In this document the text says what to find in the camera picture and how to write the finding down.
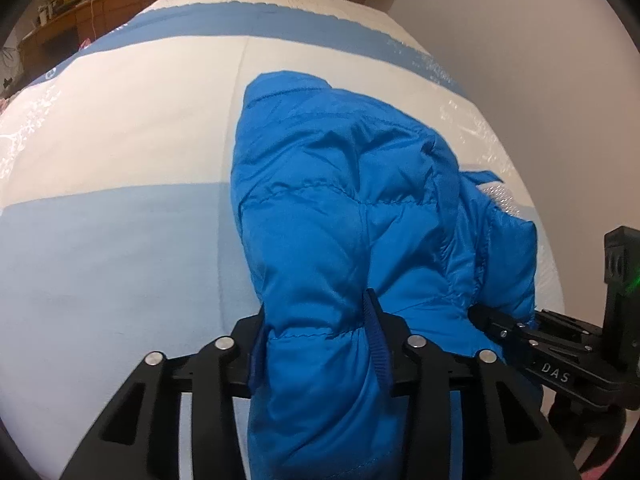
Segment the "blue puffer jacket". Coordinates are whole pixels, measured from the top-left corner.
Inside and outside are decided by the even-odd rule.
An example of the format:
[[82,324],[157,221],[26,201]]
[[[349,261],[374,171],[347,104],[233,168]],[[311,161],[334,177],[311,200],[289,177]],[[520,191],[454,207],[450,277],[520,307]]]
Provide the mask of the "blue puffer jacket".
[[530,323],[537,232],[392,106],[302,73],[258,76],[236,128],[231,200],[265,325],[250,404],[256,479],[391,479],[407,402],[390,395],[364,302],[442,350],[490,347],[474,304]]

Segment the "blue and white bedspread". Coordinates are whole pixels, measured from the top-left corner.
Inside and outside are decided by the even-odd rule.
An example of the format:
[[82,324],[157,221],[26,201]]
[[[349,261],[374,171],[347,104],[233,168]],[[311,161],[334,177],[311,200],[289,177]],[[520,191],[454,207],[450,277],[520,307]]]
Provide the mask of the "blue and white bedspread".
[[347,0],[156,0],[1,115],[1,418],[58,478],[142,356],[253,313],[229,181],[246,86],[295,70],[434,128],[537,221],[477,107],[387,14]]

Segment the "wooden desk with shelf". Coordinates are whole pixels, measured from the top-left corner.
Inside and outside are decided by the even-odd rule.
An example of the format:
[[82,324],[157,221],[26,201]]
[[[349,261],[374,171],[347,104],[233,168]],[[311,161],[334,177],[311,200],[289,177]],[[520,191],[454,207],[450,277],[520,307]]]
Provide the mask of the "wooden desk with shelf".
[[105,34],[103,0],[80,0],[18,44],[24,77],[33,81]]

